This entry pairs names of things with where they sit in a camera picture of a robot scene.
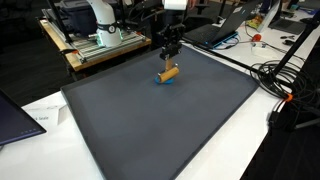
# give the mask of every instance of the box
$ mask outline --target box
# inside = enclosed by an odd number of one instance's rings
[[[69,17],[75,33],[88,36],[97,31],[96,16],[86,0],[61,1],[61,10]]]

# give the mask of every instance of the white table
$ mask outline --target white table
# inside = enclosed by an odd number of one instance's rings
[[[248,32],[254,34],[254,30],[249,28]],[[244,34],[243,27],[239,28],[239,33],[243,41],[249,39]],[[288,50],[289,47],[282,45],[283,40],[279,38],[283,35],[287,34],[276,30],[262,33],[263,38],[266,38],[264,40],[268,43]],[[297,55],[307,58],[319,35],[318,28],[307,39]],[[253,56],[250,48],[250,44],[239,44],[221,53],[247,65],[268,60]],[[248,73],[237,65],[213,58]],[[302,65],[301,60],[292,61]],[[177,179],[239,179],[267,134],[268,114],[278,101],[279,99],[259,88],[209,140]],[[54,105],[66,105],[60,92],[23,108],[45,108]],[[64,118],[61,118],[56,126],[47,125],[46,134],[6,145],[0,151],[1,180],[103,179],[67,106],[61,113]]]

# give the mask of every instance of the cable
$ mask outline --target cable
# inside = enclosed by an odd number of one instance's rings
[[[143,14],[143,13],[144,13],[143,11],[140,11],[140,12],[138,12],[134,17],[130,17],[130,16],[131,16],[131,14],[130,14],[129,20],[130,20],[130,21],[135,20],[135,19],[137,19],[139,16],[141,16],[141,14]]]
[[[280,61],[273,60],[263,64],[254,64],[252,67],[259,66],[259,71],[255,73],[250,71],[251,77],[266,92],[283,99],[286,103],[290,103],[295,107],[315,107],[314,100],[319,96],[316,91],[318,87],[311,81],[310,76],[298,66],[289,62],[288,65],[290,66],[285,66],[276,77],[273,70],[278,65],[278,62]],[[289,83],[291,91],[287,91],[278,79],[283,79]],[[308,83],[311,85],[311,90],[307,89]]]
[[[284,101],[284,100],[280,100],[280,103],[276,106],[276,108],[274,108],[274,111],[275,111],[275,112],[279,112],[280,107],[281,107],[282,105],[284,105],[285,102],[286,102],[286,101]]]
[[[153,16],[156,16],[156,15],[159,15],[159,14],[162,14],[162,13],[165,13],[165,12],[166,12],[166,10],[159,10],[159,11],[156,11],[156,12],[154,12],[154,13],[146,16],[146,17],[144,17],[144,13],[143,13],[142,16],[141,16],[141,22],[142,22],[142,21],[145,21],[145,20],[147,20],[147,19],[149,19],[149,18],[151,18],[151,17],[153,17]]]
[[[228,46],[226,46],[225,48],[214,48],[214,50],[227,50],[227,49],[230,49],[230,48],[232,48],[232,47],[234,47],[234,46],[236,46],[238,43],[239,43],[239,39],[238,38],[232,38],[232,39],[234,39],[234,40],[236,40],[236,42],[235,43],[222,43],[222,45],[223,44],[229,44]]]
[[[229,62],[231,62],[231,63],[233,63],[233,64],[236,64],[236,65],[238,65],[238,66],[240,66],[240,67],[242,67],[242,68],[244,68],[244,69],[248,69],[248,70],[250,70],[250,71],[252,71],[252,72],[258,71],[257,69],[254,69],[254,68],[251,67],[251,66],[248,66],[248,65],[246,65],[246,64],[243,64],[243,63],[241,63],[241,62],[239,62],[239,61],[236,61],[236,60],[234,60],[234,59],[232,59],[232,58],[230,58],[230,57],[227,57],[227,56],[225,56],[225,55],[223,55],[223,54],[220,54],[220,53],[218,53],[218,52],[212,51],[212,49],[209,49],[208,47],[204,47],[204,46],[203,46],[201,43],[199,43],[199,42],[184,42],[184,43],[185,43],[185,44],[191,44],[191,45],[193,46],[193,48],[195,48],[195,49],[197,49],[197,50],[199,50],[199,51],[202,51],[202,52],[204,52],[204,53],[207,53],[207,54],[216,56],[216,57],[218,57],[218,58],[222,58],[222,59],[224,59],[224,60],[226,60],[226,61],[229,61]]]
[[[253,38],[253,36],[251,36],[251,35],[248,33],[247,25],[245,25],[244,27],[245,27],[246,34],[247,34],[250,38]],[[283,49],[277,48],[277,47],[275,47],[275,46],[272,46],[271,44],[268,44],[267,42],[264,42],[264,41],[259,41],[259,42],[265,43],[267,46],[269,46],[269,47],[271,47],[271,48],[273,48],[273,49],[275,49],[275,50],[277,50],[277,51],[279,51],[279,52],[282,52],[282,53],[284,53],[284,54],[288,52],[288,51],[286,51],[286,50],[283,50]],[[298,58],[298,59],[300,59],[300,60],[302,60],[303,62],[306,61],[304,58],[299,57],[299,56],[297,56],[297,55],[293,55],[293,56],[296,57],[296,58]]]

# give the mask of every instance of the white robot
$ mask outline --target white robot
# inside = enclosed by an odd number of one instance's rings
[[[114,17],[112,7],[107,0],[87,0],[91,5],[97,18],[97,43],[102,47],[114,47],[121,44],[122,37],[120,29],[117,27],[117,22]],[[145,0],[140,5],[151,6],[159,5],[158,0]],[[164,9],[166,10],[185,10],[187,7],[187,0],[163,0]]]

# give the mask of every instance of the wooden table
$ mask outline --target wooden table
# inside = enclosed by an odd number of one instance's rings
[[[55,45],[58,47],[59,51],[64,49],[69,49],[68,45],[61,39],[61,37],[58,35],[58,33],[50,26],[49,22],[46,19],[39,20],[39,25],[41,26],[44,33],[46,33],[51,40],[55,43]],[[112,58],[118,57],[120,55],[126,54],[128,52],[132,52],[134,50],[140,49],[142,47],[149,46],[151,44],[151,40],[149,38],[146,38],[145,41],[141,41],[139,44],[132,45],[130,47],[119,49],[115,52],[112,52],[106,56],[100,57],[94,61],[88,61],[81,63],[79,58],[72,54],[66,54],[65,60],[70,65],[71,69],[69,68],[69,73],[71,73],[72,76],[74,76],[75,72],[78,72],[80,70],[84,70],[86,68],[89,68],[93,65],[102,63],[104,61],[110,60]]]

